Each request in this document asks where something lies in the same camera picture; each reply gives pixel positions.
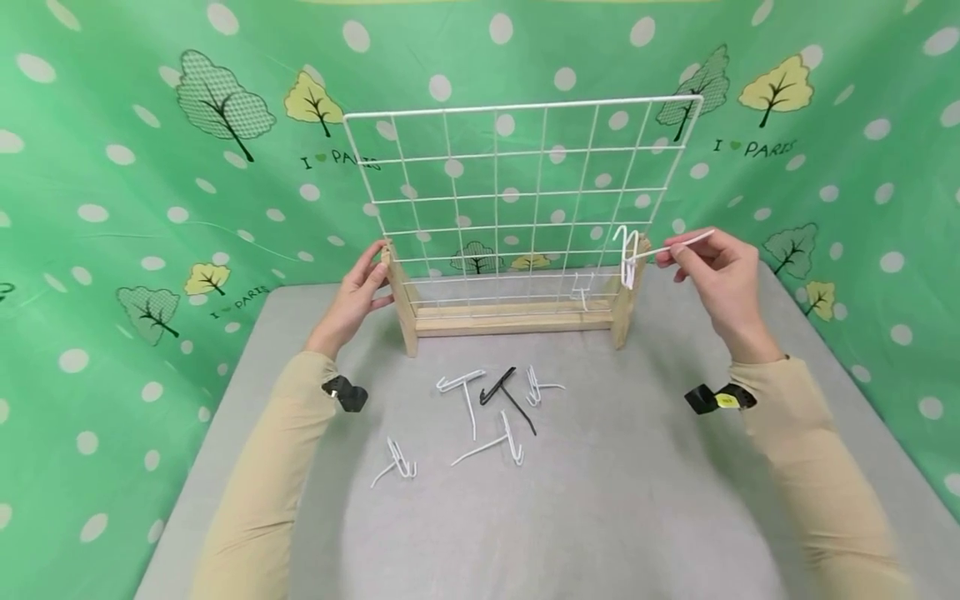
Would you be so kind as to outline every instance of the metal grid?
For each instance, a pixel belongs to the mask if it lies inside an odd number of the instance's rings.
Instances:
[[[670,145],[643,145],[644,134],[647,131],[647,125],[650,120],[651,112],[654,107],[657,105],[663,105],[665,103],[688,103],[690,118],[689,124],[685,128],[685,132],[680,143],[673,143]],[[677,165],[680,163],[680,160],[683,156],[684,150],[687,147],[687,142],[693,132],[693,129],[696,125],[697,118],[700,115],[701,106],[703,104],[703,97],[699,95],[676,95],[676,96],[658,96],[658,97],[641,97],[641,98],[624,98],[624,99],[608,99],[608,100],[598,100],[598,101],[580,101],[580,102],[560,102],[560,103],[540,103],[540,104],[529,104],[529,105],[506,105],[506,106],[496,106],[496,107],[475,107],[475,108],[435,108],[435,109],[423,109],[423,110],[404,110],[404,111],[379,111],[379,112],[356,112],[347,114],[344,117],[344,125],[346,126],[347,136],[349,139],[350,147],[353,151],[354,156],[356,157],[357,167],[360,169],[360,175],[363,179],[364,185],[367,189],[370,201],[375,206],[380,205],[389,205],[389,204],[408,204],[412,209],[413,219],[416,225],[416,229],[408,228],[396,228],[391,229],[387,227],[387,224],[384,223],[384,220],[381,218],[379,211],[377,211],[376,219],[380,225],[380,230],[382,231],[384,237],[390,238],[393,236],[399,235],[408,235],[416,234],[420,239],[420,247],[422,250],[422,257],[419,256],[397,256],[396,261],[399,263],[424,263],[428,272],[431,274],[430,278],[422,279],[415,278],[408,282],[408,284],[416,285],[420,291],[422,297],[428,296],[424,294],[425,287],[434,287],[438,290],[436,298],[429,300],[418,300],[414,301],[413,304],[416,307],[431,306],[440,308],[442,306],[465,306],[467,308],[466,315],[460,316],[471,316],[471,317],[482,317],[484,315],[475,314],[475,306],[489,306],[491,304],[500,304],[500,303],[509,303],[514,304],[529,304],[530,307],[524,307],[522,311],[517,311],[513,313],[506,312],[495,312],[493,314],[490,311],[484,311],[489,316],[503,317],[503,316],[523,316],[523,315],[537,315],[537,314],[564,314],[564,313],[579,313],[584,311],[598,311],[606,310],[609,311],[608,302],[596,302],[594,300],[608,299],[609,297],[614,296],[614,294],[604,293],[602,291],[594,291],[594,288],[598,287],[607,275],[610,274],[609,270],[604,269],[604,258],[608,252],[608,247],[611,244],[612,235],[615,229],[621,225],[625,225],[628,228],[642,228],[643,233],[646,233],[650,226],[653,224],[654,219],[660,209],[660,204],[663,201],[663,197],[669,187],[670,181],[673,178],[673,174],[677,169]],[[597,133],[597,121],[600,115],[600,110],[602,108],[610,107],[639,107],[640,111],[643,114],[642,120],[639,124],[639,127],[636,129],[636,142],[632,146],[596,146],[594,144],[595,136]],[[543,175],[543,160],[546,155],[549,155],[551,152],[551,147],[548,146],[548,124],[551,111],[554,113],[558,112],[563,108],[593,108],[592,111],[592,121],[590,123],[589,129],[589,138],[587,146],[584,148],[565,148],[565,156],[569,155],[584,155],[584,166],[582,173],[580,175],[580,183],[576,189],[562,189],[562,190],[544,190],[541,189],[541,181]],[[519,111],[529,111],[529,110],[541,110],[542,119],[540,121],[540,147],[538,149],[531,150],[513,150],[513,151],[503,151],[501,149],[500,142],[498,138],[499,134],[496,132],[498,119],[500,115],[516,113]],[[488,114],[491,118],[490,123],[493,125],[492,134],[492,151],[488,153],[465,153],[465,154],[455,154],[453,152],[453,147],[450,139],[450,125],[448,122],[449,115],[458,115],[458,114]],[[443,123],[443,133],[446,146],[445,154],[434,154],[432,156],[407,156],[404,154],[403,142],[401,141],[404,138],[409,138],[410,136],[416,135],[416,131],[405,131],[401,135],[400,128],[397,126],[397,120],[400,118],[410,118],[410,117],[440,117]],[[361,149],[358,148],[355,131],[351,128],[357,127],[358,122],[377,122],[379,125],[382,125],[384,122],[389,123],[388,131],[394,133],[393,137],[396,143],[396,156],[397,158],[387,158],[387,159],[368,159],[361,158],[363,156]],[[646,187],[631,187],[629,182],[631,180],[631,174],[634,169],[634,164],[636,161],[637,154],[640,152],[673,152],[675,153],[673,161],[669,166],[669,170],[666,174],[665,180],[661,185],[655,186],[646,186]],[[605,155],[606,153],[629,153],[629,162],[627,164],[626,172],[624,173],[623,180],[619,187],[616,188],[605,188],[605,189],[584,189],[585,182],[588,175],[588,167],[591,156]],[[532,192],[515,192],[514,196],[518,198],[530,198],[534,199],[534,220],[535,223],[530,224],[529,227],[532,228],[530,238],[530,250],[524,252],[501,252],[500,248],[500,230],[506,226],[500,224],[499,217],[499,200],[502,198],[502,192],[500,190],[500,181],[499,181],[499,165],[501,160],[504,158],[516,157],[516,156],[536,156],[538,158],[537,166],[537,175],[536,175],[536,189]],[[457,177],[447,173],[449,177],[449,189],[450,192],[447,195],[432,195],[426,198],[418,198],[416,195],[413,198],[397,198],[397,197],[377,197],[377,194],[374,193],[373,186],[369,179],[367,173],[368,167],[372,165],[391,165],[396,164],[402,169],[402,175],[404,180],[404,185],[407,186],[407,189],[413,189],[413,183],[411,181],[410,173],[408,171],[409,165],[415,163],[438,163],[442,162],[444,164],[449,164],[450,160],[463,160],[463,159],[482,159],[489,158],[492,159],[493,172],[492,172],[492,192],[490,194],[458,194],[457,192]],[[609,219],[605,220],[586,220],[586,221],[577,221],[577,217],[581,209],[581,201],[584,198],[589,198],[593,194],[617,194],[616,204],[614,206],[613,212]],[[616,216],[619,212],[623,198],[627,194],[635,193],[656,193],[657,197],[653,203],[653,210],[650,212],[650,216],[646,220],[642,221],[617,221]],[[539,215],[540,210],[540,199],[549,198],[552,196],[570,196],[575,195],[576,200],[573,206],[573,217],[572,222],[570,223],[537,223],[537,216]],[[459,220],[459,215],[461,215],[461,202],[470,201],[470,200],[484,200],[492,199],[493,200],[493,224],[488,226],[476,226],[473,225],[463,227]],[[423,228],[421,226],[421,216],[419,213],[419,206],[426,206],[426,203],[452,203],[458,219],[455,222],[456,227],[441,227],[441,228]],[[584,226],[595,226],[605,228],[607,234],[605,236],[604,242],[600,250],[577,250],[572,248],[572,242],[574,237],[574,230],[576,227]],[[536,240],[537,232],[539,229],[551,228],[551,227],[569,227],[570,233],[567,237],[565,248],[557,248],[552,252],[540,251],[541,254],[547,256],[554,255],[558,258],[554,260],[554,264],[559,262],[560,257],[562,258],[562,266],[560,269],[553,269],[554,272],[550,273],[548,271],[534,271],[534,261],[532,256],[535,255],[536,251]],[[494,248],[493,254],[483,254],[482,257],[484,260],[492,259],[494,266],[494,273],[489,276],[483,275],[474,275],[468,273],[468,259],[476,259],[478,255],[476,254],[467,254],[467,246],[465,246],[465,233],[474,232],[474,231],[492,231],[494,239]],[[433,262],[453,262],[451,261],[451,256],[449,254],[444,255],[431,255],[427,249],[426,243],[422,239],[422,235],[434,234],[434,233],[450,233],[456,232],[457,238],[459,240],[460,249],[463,253],[459,254],[460,262],[463,265],[461,273],[456,276],[434,276],[434,271],[430,269],[430,263]],[[577,254],[597,254],[599,253],[600,259],[597,261],[596,265],[590,266],[588,269],[572,269],[569,268],[569,259],[570,256],[576,256]],[[525,273],[520,274],[509,274],[507,272],[501,273],[501,264],[506,264],[503,262],[503,259],[506,257],[513,256],[531,256],[529,269]],[[556,287],[552,285],[547,285],[549,282],[555,281]],[[571,282],[569,290],[566,291],[565,285]],[[482,290],[479,294],[472,294],[471,289]],[[580,305],[576,308],[571,308],[571,302],[567,300],[579,300]],[[548,306],[544,309],[545,305],[553,304],[552,307]],[[437,318],[437,314],[431,314],[430,318]]]

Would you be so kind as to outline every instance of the wooden upright post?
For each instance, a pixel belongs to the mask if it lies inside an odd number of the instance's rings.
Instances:
[[[403,332],[403,344],[407,347],[407,356],[417,356],[417,306],[420,301],[417,288],[409,283],[410,277],[403,271],[403,265],[396,262],[396,249],[392,242],[380,251],[380,261],[387,265],[387,280],[394,293],[396,314],[400,319],[400,331]]]
[[[638,250],[641,253],[650,250],[650,240],[645,236],[640,237]],[[634,289],[631,290],[620,282],[619,273],[614,274],[611,282],[608,284],[608,289],[616,294],[610,301],[610,310],[613,317],[610,331],[613,334],[613,347],[615,349],[621,349],[627,343],[630,321],[634,316],[634,299],[636,298],[637,290],[640,289],[640,276],[643,275],[643,268],[646,267],[646,264],[642,259],[636,263]]]

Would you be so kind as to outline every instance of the yellow tag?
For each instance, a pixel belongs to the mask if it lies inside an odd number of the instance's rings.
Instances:
[[[740,402],[730,394],[717,394],[714,397],[720,408],[740,408]]]

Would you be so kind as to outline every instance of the gray table surface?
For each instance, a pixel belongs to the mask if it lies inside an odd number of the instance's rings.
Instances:
[[[628,345],[609,331],[420,341],[409,359],[393,311],[370,317],[340,357],[371,392],[317,449],[294,535],[294,599],[815,598],[796,538],[734,411],[697,417],[683,394],[726,382],[729,355],[692,286],[644,274]],[[167,523],[137,600],[185,598],[230,470],[276,376],[336,287],[274,291],[253,330]],[[955,598],[960,526],[949,515],[773,275],[761,298],[784,349],[803,358],[893,524],[920,597]],[[477,403],[508,367],[522,402],[534,365],[546,390],[525,410]],[[434,388],[474,369],[477,444],[465,401]],[[506,445],[450,463],[502,432],[505,409],[525,461]],[[394,473],[386,436],[416,479]]]

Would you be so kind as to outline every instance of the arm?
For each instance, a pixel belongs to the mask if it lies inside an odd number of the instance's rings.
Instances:
[[[833,426],[823,395],[803,361],[784,356],[760,317],[756,248],[716,230],[666,240],[661,267],[679,264],[733,359],[734,383],[756,406],[743,411],[800,534],[807,564],[826,600],[906,600],[912,587],[894,553],[886,516]]]
[[[321,386],[337,376],[337,353],[364,318],[393,301],[375,299],[387,269],[376,242],[344,277],[333,303],[277,380],[267,408],[233,468],[207,533],[193,600],[286,600],[290,544],[306,472],[336,414]]]

